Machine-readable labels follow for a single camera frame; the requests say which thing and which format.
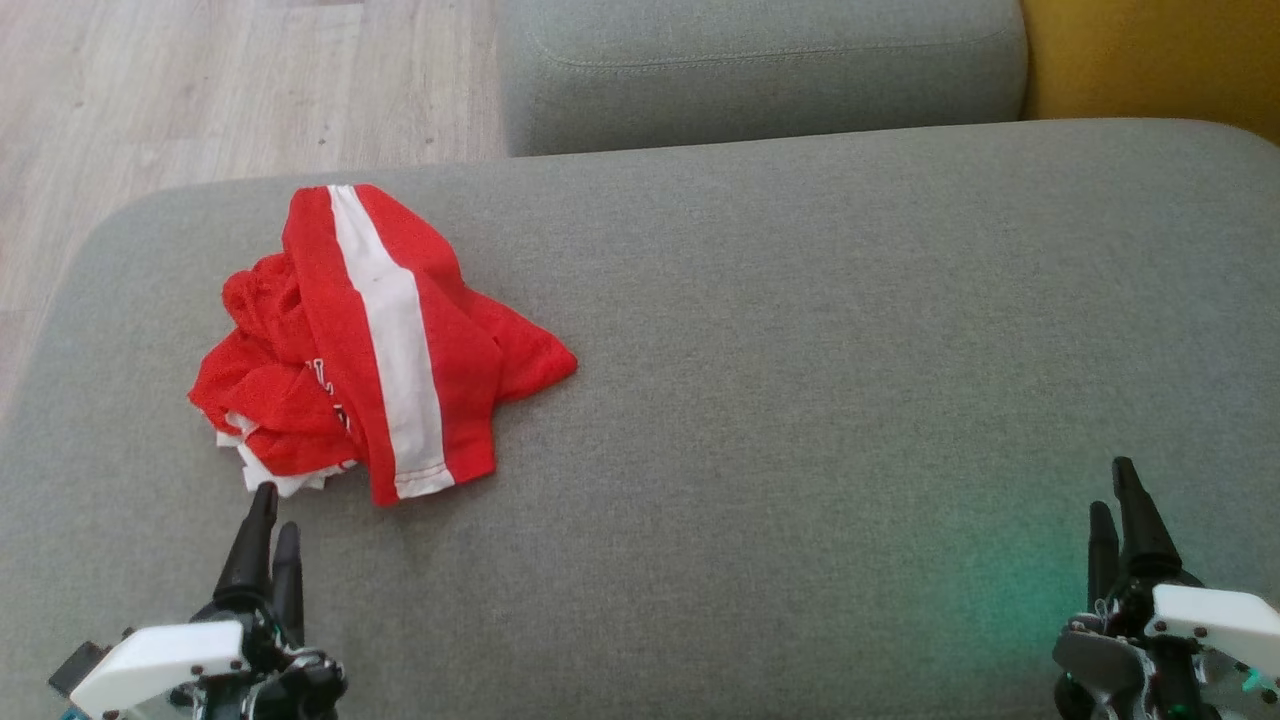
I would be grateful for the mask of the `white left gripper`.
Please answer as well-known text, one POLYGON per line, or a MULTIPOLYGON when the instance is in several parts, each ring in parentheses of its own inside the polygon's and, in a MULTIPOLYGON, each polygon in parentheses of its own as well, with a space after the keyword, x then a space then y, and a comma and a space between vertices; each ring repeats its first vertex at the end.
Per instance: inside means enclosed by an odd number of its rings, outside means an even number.
POLYGON ((189 720, 338 720, 344 666, 305 647, 301 534, 287 521, 270 550, 278 489, 253 492, 212 592, 188 623, 124 635, 72 692, 79 720, 134 720, 152 700, 187 700, 189 720), (271 584, 271 607, 266 598, 271 584))

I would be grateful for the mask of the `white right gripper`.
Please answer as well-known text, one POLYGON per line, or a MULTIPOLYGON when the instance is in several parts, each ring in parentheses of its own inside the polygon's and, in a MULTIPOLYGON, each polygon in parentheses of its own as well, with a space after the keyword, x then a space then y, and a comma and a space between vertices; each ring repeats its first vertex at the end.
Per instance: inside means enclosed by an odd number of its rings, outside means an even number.
POLYGON ((1112 461, 1110 506, 1089 506, 1088 609, 1053 646, 1061 720, 1251 720, 1280 712, 1280 609, 1256 594, 1188 584, 1130 457, 1112 461))

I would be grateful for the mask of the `red basketball jersey white trim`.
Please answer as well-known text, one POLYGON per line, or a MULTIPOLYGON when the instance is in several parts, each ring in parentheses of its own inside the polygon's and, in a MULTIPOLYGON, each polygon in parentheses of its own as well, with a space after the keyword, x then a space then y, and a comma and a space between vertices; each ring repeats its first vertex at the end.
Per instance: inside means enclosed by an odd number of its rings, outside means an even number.
POLYGON ((248 491, 323 489, 360 451, 326 378, 293 261, 278 252, 232 274, 221 301, 234 327, 201 361, 189 401, 218 447, 239 456, 248 491))

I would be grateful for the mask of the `red shorts white side stripes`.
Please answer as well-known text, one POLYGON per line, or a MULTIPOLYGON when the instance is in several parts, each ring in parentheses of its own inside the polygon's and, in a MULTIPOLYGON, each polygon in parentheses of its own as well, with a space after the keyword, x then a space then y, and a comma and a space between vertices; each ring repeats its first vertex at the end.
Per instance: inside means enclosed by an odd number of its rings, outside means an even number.
POLYGON ((282 242, 379 506, 490 475, 497 409, 577 370, 554 334, 471 290, 445 237, 375 186, 298 190, 282 242))

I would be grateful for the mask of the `large grey sofa seat cushion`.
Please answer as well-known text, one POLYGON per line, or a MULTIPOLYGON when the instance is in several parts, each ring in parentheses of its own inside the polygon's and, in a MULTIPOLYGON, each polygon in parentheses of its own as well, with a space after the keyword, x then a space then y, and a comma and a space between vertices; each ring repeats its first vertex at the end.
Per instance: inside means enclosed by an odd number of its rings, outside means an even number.
POLYGON ((1056 720, 1123 455, 1280 605, 1280 147, 1107 119, 361 174, 559 336, 497 473, 282 502, 342 720, 1056 720))

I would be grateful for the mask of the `grey sofa chaise cushion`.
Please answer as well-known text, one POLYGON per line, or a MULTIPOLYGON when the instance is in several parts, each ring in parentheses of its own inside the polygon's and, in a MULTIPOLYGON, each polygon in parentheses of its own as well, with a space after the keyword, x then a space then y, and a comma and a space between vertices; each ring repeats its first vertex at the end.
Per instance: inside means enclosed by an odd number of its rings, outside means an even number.
POLYGON ((1020 0, 498 0, 506 146, 602 152, 1015 120, 1020 0))

